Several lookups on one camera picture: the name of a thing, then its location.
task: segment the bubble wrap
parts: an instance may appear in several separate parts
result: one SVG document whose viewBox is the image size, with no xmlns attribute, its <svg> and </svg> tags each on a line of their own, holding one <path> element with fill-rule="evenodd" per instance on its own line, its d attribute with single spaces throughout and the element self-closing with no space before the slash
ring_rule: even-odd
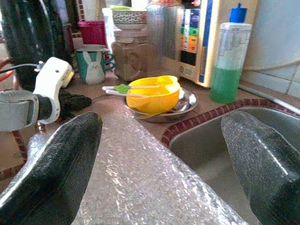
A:
<svg viewBox="0 0 300 225">
<path fill-rule="evenodd" d="M 72 225 L 246 225 L 128 112 L 103 118 L 96 161 Z"/>
</svg>

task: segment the glass jar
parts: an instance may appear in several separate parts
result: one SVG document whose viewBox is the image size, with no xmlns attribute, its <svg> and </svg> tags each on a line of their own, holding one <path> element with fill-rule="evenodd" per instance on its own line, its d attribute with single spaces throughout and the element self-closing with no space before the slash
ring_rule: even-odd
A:
<svg viewBox="0 0 300 225">
<path fill-rule="evenodd" d="M 147 77 L 150 46 L 148 31 L 114 31 L 115 42 L 112 52 L 115 56 L 114 73 L 124 81 Z"/>
</svg>

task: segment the yellow bowl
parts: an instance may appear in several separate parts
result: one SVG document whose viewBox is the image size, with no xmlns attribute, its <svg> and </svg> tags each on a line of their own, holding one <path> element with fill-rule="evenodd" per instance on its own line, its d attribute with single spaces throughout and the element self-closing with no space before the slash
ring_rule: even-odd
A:
<svg viewBox="0 0 300 225">
<path fill-rule="evenodd" d="M 179 98 L 180 85 L 175 76 L 158 76 L 133 81 L 130 86 L 155 86 L 159 88 L 130 89 L 128 93 L 147 95 L 148 97 L 126 97 L 127 105 L 140 112 L 159 114 L 173 109 Z"/>
</svg>

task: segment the sink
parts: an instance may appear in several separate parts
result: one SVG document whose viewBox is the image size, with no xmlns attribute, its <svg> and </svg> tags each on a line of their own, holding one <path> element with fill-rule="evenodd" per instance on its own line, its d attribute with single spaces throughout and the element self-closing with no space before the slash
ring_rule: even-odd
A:
<svg viewBox="0 0 300 225">
<path fill-rule="evenodd" d="M 239 110 L 273 127 L 300 150 L 300 117 L 264 107 L 244 107 Z M 251 225 L 258 225 L 260 223 L 252 213 L 233 169 L 220 127 L 221 119 L 222 116 L 216 117 L 175 136 L 169 148 L 245 221 Z"/>
</svg>

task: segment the jar lid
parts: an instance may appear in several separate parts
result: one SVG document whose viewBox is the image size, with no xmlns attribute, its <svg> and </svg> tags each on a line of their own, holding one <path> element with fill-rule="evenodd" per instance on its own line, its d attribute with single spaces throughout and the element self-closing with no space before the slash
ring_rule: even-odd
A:
<svg viewBox="0 0 300 225">
<path fill-rule="evenodd" d="M 115 30 L 114 35 L 117 37 L 123 38 L 134 38 L 134 37 L 145 37 L 149 35 L 148 30 L 133 30 L 133 31 L 124 31 L 124 30 Z"/>
<path fill-rule="evenodd" d="M 105 45 L 82 45 L 77 52 L 109 52 Z"/>
</svg>

